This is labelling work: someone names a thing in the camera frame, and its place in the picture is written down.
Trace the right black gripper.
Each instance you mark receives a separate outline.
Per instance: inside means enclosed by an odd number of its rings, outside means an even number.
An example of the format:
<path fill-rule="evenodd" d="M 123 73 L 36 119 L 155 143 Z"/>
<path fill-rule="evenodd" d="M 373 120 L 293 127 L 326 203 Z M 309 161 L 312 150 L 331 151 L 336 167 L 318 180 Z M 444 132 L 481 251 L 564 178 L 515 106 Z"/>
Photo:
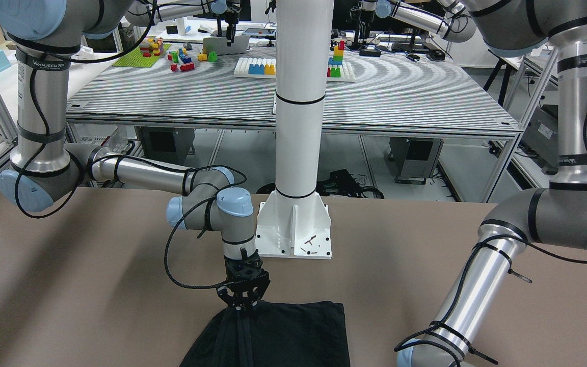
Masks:
<path fill-rule="evenodd" d="M 216 287 L 217 295 L 228 306 L 235 307 L 240 318 L 254 319 L 258 315 L 258 300 L 270 285 L 270 275 L 263 269 L 259 257 L 224 258 L 226 280 Z"/>

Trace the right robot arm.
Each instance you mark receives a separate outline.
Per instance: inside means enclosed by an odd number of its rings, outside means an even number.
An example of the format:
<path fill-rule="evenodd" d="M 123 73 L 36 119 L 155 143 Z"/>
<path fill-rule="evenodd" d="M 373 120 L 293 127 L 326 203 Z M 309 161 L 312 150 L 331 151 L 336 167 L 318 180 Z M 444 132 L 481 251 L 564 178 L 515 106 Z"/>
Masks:
<path fill-rule="evenodd" d="M 89 181 L 114 180 L 175 193 L 167 206 L 174 229 L 217 231 L 226 279 L 210 285 L 240 316 L 250 316 L 270 277 L 255 247 L 253 204 L 246 176 L 230 167 L 187 168 L 66 143 L 70 66 L 83 35 L 105 36 L 125 16 L 149 30 L 166 14 L 156 1 L 0 1 L 0 23 L 16 42 L 21 93 L 18 144 L 0 191 L 29 218 L 58 211 Z"/>

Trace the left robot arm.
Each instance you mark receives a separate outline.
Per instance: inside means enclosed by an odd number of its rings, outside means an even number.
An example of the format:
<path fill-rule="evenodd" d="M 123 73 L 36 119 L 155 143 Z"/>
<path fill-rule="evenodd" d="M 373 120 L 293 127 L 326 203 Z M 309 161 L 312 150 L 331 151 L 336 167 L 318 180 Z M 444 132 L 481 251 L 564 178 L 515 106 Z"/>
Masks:
<path fill-rule="evenodd" d="M 535 243 L 587 250 L 587 1 L 442 1 L 447 16 L 476 26 L 499 56 L 550 43 L 557 54 L 557 174 L 546 189 L 498 203 L 437 316 L 394 350 L 398 366 L 462 366 L 512 264 Z"/>

